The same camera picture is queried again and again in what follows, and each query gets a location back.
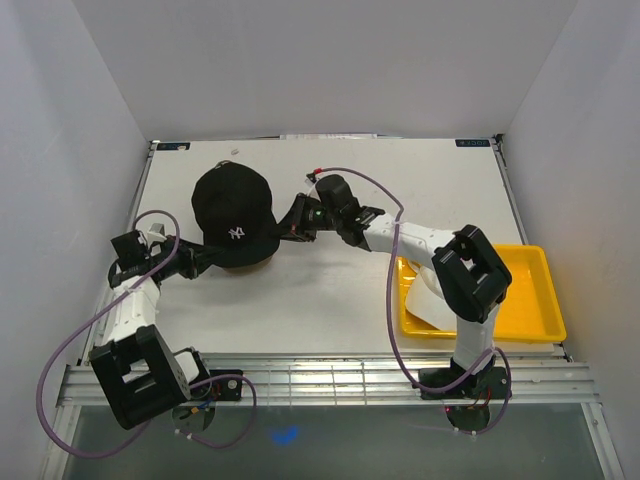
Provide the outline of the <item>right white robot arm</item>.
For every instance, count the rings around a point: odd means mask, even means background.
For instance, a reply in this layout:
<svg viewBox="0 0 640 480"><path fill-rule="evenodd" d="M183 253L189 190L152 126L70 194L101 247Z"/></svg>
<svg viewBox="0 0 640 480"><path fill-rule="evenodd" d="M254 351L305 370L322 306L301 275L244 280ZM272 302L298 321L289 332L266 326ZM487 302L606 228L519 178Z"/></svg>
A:
<svg viewBox="0 0 640 480"><path fill-rule="evenodd" d="M311 192L296 195L276 230L287 241L312 242L334 231L348 245L403 257L427 269L432 292L456 317L456 343L449 367L423 373L411 384L430 396L456 391L474 397L488 384L497 350L496 317L512 276L481 229L466 225L438 230L402 221L381 208L364 206L343 178L344 168L308 174Z"/></svg>

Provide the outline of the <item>black NY baseball cap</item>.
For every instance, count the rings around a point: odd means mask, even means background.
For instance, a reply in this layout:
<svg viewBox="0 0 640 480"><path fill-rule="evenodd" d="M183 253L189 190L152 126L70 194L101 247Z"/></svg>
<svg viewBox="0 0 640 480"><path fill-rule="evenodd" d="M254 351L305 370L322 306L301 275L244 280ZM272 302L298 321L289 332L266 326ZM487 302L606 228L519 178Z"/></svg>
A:
<svg viewBox="0 0 640 480"><path fill-rule="evenodd" d="M252 168L221 161L195 183L191 206L213 264L233 270L268 261L280 246L268 181Z"/></svg>

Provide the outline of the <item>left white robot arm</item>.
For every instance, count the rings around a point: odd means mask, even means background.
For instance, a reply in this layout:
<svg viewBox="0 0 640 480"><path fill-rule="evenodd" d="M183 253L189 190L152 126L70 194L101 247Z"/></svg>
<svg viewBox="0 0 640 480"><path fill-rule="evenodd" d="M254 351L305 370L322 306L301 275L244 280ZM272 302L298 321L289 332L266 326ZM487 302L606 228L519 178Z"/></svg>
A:
<svg viewBox="0 0 640 480"><path fill-rule="evenodd" d="M204 407L241 399L240 380L222 370L212 382L194 348L172 351L156 326L161 284L179 275L193 280L224 253L217 247L179 240L155 224L148 235L133 230L111 244L116 260L108 282L119 302L103 344L89 354L90 365L121 427L130 430L186 402Z"/></svg>

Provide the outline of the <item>beige baseball cap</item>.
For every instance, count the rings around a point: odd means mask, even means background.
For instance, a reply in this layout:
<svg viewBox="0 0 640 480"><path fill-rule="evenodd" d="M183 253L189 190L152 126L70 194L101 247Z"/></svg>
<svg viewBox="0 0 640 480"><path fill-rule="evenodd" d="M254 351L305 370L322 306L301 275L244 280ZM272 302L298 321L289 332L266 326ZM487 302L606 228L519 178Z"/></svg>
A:
<svg viewBox="0 0 640 480"><path fill-rule="evenodd" d="M240 267L229 267L229 268L223 268L223 271L225 271L226 273L230 274L230 275L247 275L247 274L252 274L254 272L258 272L260 270L263 270L265 267L267 267L271 261L272 261L273 257L269 256L267 258L265 258L264 260L261 260L260 262L251 264L251 265L245 265L245 266L240 266Z"/></svg>

